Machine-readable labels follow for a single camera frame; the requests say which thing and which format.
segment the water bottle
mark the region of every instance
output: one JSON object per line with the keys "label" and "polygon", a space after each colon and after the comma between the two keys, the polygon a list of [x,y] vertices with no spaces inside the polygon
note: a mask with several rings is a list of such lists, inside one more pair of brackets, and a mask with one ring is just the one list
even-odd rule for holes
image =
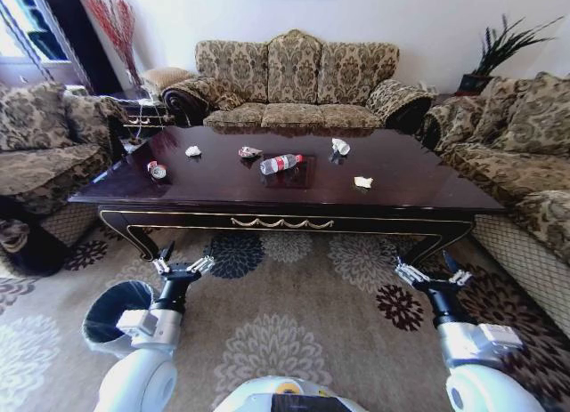
{"label": "water bottle", "polygon": [[303,161],[303,156],[285,154],[284,156],[269,158],[262,161],[260,169],[262,174],[274,174],[280,170],[286,170],[290,169],[291,167],[295,167],[295,165],[301,161]]}

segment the plant pot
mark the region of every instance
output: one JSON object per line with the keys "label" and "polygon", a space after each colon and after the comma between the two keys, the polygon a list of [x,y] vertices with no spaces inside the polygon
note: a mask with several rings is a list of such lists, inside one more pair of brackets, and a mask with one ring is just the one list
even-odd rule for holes
{"label": "plant pot", "polygon": [[474,96],[481,94],[493,77],[463,74],[460,88],[455,93],[457,96]]}

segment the floral patterned sofa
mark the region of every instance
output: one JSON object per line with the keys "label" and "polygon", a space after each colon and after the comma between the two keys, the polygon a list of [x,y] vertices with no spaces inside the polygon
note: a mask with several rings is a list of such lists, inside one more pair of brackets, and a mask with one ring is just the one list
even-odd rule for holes
{"label": "floral patterned sofa", "polygon": [[21,89],[0,85],[0,272],[4,275],[35,271],[14,259],[21,258],[19,251],[36,238],[36,231],[44,233],[39,242],[43,250],[34,252],[46,260],[49,248],[59,245],[65,251],[77,242],[96,212],[94,206],[68,204],[68,195],[123,153],[111,133],[126,120],[123,109],[110,98],[64,90],[54,83]]}
{"label": "floral patterned sofa", "polygon": [[202,41],[200,77],[169,86],[167,106],[191,124],[287,134],[399,126],[414,131],[433,96],[389,78],[399,49],[386,43],[324,43],[299,30],[268,43]]}
{"label": "floral patterned sofa", "polygon": [[570,79],[497,77],[433,107],[418,136],[507,207],[474,234],[570,335]]}

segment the coffee table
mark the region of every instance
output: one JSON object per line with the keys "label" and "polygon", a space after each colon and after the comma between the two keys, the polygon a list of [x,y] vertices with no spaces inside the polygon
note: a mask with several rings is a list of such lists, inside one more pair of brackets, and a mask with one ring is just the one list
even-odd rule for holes
{"label": "coffee table", "polygon": [[[331,135],[351,146],[332,156]],[[199,158],[184,152],[198,145]],[[265,177],[261,158],[238,157],[244,145],[264,157],[302,154],[299,167]],[[157,181],[156,160],[167,168]],[[355,176],[374,179],[354,186]],[[417,264],[467,235],[476,214],[504,212],[412,137],[393,130],[248,133],[244,128],[169,126],[69,198],[99,216],[152,260],[159,247],[145,227],[287,230],[425,236],[403,259]]]}

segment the floral rug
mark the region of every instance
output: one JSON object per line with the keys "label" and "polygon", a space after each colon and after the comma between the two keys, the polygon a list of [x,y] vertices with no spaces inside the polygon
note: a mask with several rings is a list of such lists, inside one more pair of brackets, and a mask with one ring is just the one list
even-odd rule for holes
{"label": "floral rug", "polygon": [[[209,411],[242,382],[296,376],[370,411],[451,410],[426,297],[393,272],[409,238],[269,231],[155,230],[171,262],[211,247],[217,265],[188,294],[168,411]],[[468,239],[449,249],[474,278],[460,294],[478,320],[518,330],[505,367],[547,410],[570,410],[570,342]],[[421,268],[445,271],[438,257]],[[116,359],[90,351],[81,324],[126,279],[160,288],[136,250],[97,228],[59,273],[0,279],[0,410],[90,411]]]}

